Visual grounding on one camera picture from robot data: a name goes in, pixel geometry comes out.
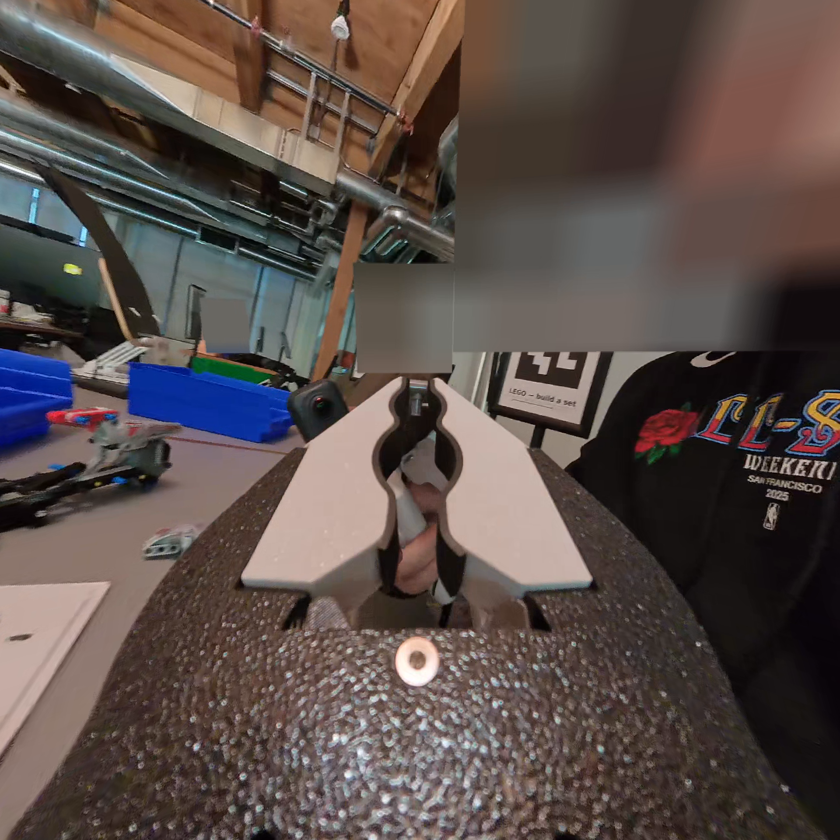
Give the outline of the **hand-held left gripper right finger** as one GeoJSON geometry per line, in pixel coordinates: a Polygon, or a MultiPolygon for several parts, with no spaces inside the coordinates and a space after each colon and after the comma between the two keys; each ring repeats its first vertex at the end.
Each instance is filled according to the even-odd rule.
{"type": "Polygon", "coordinates": [[[437,378],[434,463],[444,477],[437,581],[489,610],[539,592],[593,583],[528,447],[437,378]]]}

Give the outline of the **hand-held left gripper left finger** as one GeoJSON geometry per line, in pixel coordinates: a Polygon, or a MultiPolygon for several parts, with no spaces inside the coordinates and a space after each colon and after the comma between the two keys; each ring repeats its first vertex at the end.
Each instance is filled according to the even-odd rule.
{"type": "Polygon", "coordinates": [[[306,445],[241,574],[244,586],[328,597],[344,611],[380,589],[380,552],[396,538],[380,450],[399,427],[402,390],[401,377],[390,380],[306,445]]]}

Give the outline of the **silver pipe elbow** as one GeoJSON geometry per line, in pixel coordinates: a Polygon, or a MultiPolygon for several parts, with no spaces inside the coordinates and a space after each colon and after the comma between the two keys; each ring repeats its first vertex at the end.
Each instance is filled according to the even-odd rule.
{"type": "Polygon", "coordinates": [[[385,239],[391,238],[405,241],[444,263],[455,261],[455,237],[416,215],[398,195],[343,165],[338,169],[335,184],[340,193],[376,212],[361,251],[365,257],[373,254],[385,239]]]}

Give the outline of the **grey desk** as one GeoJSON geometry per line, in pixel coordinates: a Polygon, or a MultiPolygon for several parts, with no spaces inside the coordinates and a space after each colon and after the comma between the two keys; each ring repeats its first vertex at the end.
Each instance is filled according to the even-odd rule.
{"type": "Polygon", "coordinates": [[[545,834],[556,791],[528,750],[457,738],[455,673],[411,689],[397,642],[286,631],[297,599],[238,586],[292,463],[176,440],[156,489],[101,488],[42,528],[2,535],[2,585],[109,582],[2,753],[2,838],[336,834],[344,812],[430,805],[466,836],[545,834]],[[203,527],[174,561],[158,531],[203,527]]]}

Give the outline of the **person's right hand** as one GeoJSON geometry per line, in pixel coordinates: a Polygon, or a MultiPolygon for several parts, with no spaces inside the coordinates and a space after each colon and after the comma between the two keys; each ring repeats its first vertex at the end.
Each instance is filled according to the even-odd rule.
{"type": "Polygon", "coordinates": [[[438,514],[444,498],[442,492],[430,483],[409,481],[406,487],[424,516],[426,528],[402,547],[395,587],[405,595],[420,595],[428,591],[438,578],[438,514]]]}

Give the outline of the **black framed sign stand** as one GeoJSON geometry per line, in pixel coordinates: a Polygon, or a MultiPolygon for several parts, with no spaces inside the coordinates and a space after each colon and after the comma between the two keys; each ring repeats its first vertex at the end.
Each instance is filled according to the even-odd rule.
{"type": "Polygon", "coordinates": [[[552,430],[588,438],[613,359],[612,352],[495,353],[486,409],[532,426],[530,447],[552,430]]]}

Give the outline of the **blue plastic bin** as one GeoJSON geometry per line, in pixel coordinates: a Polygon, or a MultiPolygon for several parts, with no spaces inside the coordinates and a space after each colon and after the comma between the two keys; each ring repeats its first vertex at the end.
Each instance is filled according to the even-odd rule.
{"type": "Polygon", "coordinates": [[[47,414],[70,409],[73,396],[67,362],[1,350],[1,449],[47,435],[47,414]]]}
{"type": "Polygon", "coordinates": [[[285,437],[288,392],[184,367],[129,364],[129,413],[252,443],[285,437]]]}

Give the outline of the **small grey brick assembly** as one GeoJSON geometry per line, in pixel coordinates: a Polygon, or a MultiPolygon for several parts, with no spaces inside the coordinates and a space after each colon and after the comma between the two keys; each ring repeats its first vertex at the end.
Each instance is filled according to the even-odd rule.
{"type": "Polygon", "coordinates": [[[158,531],[142,549],[143,560],[178,560],[193,545],[203,527],[186,524],[158,531]]]}

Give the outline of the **green plastic bin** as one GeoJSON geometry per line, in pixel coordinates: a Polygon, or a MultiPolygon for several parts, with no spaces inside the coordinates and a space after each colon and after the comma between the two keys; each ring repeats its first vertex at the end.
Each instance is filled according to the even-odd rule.
{"type": "Polygon", "coordinates": [[[190,367],[193,371],[213,372],[217,375],[228,375],[243,380],[254,380],[255,378],[265,379],[276,374],[275,371],[268,370],[264,367],[236,362],[222,356],[207,353],[194,355],[191,358],[190,367]]]}

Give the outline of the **black brick car chassis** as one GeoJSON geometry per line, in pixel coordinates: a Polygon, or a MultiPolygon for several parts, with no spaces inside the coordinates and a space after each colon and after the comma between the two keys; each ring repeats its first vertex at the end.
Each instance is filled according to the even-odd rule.
{"type": "Polygon", "coordinates": [[[94,456],[19,479],[2,479],[1,532],[46,523],[64,499],[112,485],[152,487],[172,467],[168,438],[178,423],[129,421],[108,408],[66,409],[45,415],[51,426],[83,429],[94,456]]]}

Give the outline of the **white metal rack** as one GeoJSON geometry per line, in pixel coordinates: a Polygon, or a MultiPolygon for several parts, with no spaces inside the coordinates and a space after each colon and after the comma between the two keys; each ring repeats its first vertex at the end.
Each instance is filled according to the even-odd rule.
{"type": "Polygon", "coordinates": [[[142,343],[123,342],[74,368],[71,379],[78,385],[103,383],[127,387],[130,382],[130,363],[141,360],[149,349],[142,343]]]}

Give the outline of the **white instruction page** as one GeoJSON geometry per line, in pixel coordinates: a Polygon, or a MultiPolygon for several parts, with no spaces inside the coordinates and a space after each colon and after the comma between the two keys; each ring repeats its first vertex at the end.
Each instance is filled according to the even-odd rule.
{"type": "Polygon", "coordinates": [[[1,587],[1,753],[5,753],[91,617],[109,582],[1,587]]]}

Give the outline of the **dark curved board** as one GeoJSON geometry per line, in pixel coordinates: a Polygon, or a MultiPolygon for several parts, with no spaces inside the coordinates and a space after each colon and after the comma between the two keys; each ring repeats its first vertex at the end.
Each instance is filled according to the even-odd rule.
{"type": "Polygon", "coordinates": [[[99,248],[99,269],[122,335],[128,341],[160,337],[161,329],[144,283],[113,233],[100,206],[76,182],[54,168],[35,164],[35,170],[77,216],[99,248]]]}

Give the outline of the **wooden post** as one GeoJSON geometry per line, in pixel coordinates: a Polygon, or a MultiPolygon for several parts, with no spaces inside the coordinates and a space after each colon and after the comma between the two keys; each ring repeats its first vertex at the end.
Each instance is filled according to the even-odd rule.
{"type": "Polygon", "coordinates": [[[333,358],[339,348],[340,336],[349,305],[354,264],[361,253],[368,217],[369,208],[358,201],[352,201],[329,309],[324,321],[318,357],[313,367],[312,378],[315,381],[326,378],[333,367],[333,358]]]}

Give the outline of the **silver ventilation duct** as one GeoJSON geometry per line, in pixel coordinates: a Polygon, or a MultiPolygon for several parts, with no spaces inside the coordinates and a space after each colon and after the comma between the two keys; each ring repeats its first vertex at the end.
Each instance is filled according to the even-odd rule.
{"type": "Polygon", "coordinates": [[[170,76],[81,24],[27,2],[1,2],[2,53],[195,136],[195,121],[161,89],[170,76]]]}

